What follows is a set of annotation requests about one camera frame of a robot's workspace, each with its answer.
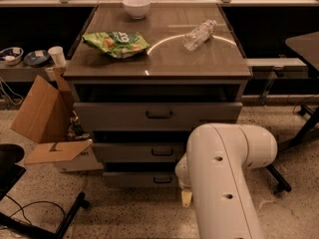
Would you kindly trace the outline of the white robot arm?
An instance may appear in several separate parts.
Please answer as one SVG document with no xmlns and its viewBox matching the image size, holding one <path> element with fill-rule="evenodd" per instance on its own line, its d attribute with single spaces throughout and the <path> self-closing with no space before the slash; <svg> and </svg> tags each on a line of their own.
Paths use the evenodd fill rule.
<svg viewBox="0 0 319 239">
<path fill-rule="evenodd" d="M 192 193 L 200 239 L 264 239 L 243 170 L 276 155 L 275 137 L 258 125 L 207 123 L 192 131 L 175 174 Z"/>
</svg>

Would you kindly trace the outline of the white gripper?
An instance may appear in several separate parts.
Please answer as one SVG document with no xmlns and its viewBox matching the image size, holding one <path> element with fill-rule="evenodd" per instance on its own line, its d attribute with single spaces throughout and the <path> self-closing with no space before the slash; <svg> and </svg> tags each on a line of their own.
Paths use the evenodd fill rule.
<svg viewBox="0 0 319 239">
<path fill-rule="evenodd" d="M 175 166 L 175 175 L 178 179 L 178 185 L 182 189 L 181 201 L 183 207 L 189 207 L 192 200 L 192 192 L 190 189 L 190 178 L 187 166 L 187 158 L 184 155 Z"/>
</svg>

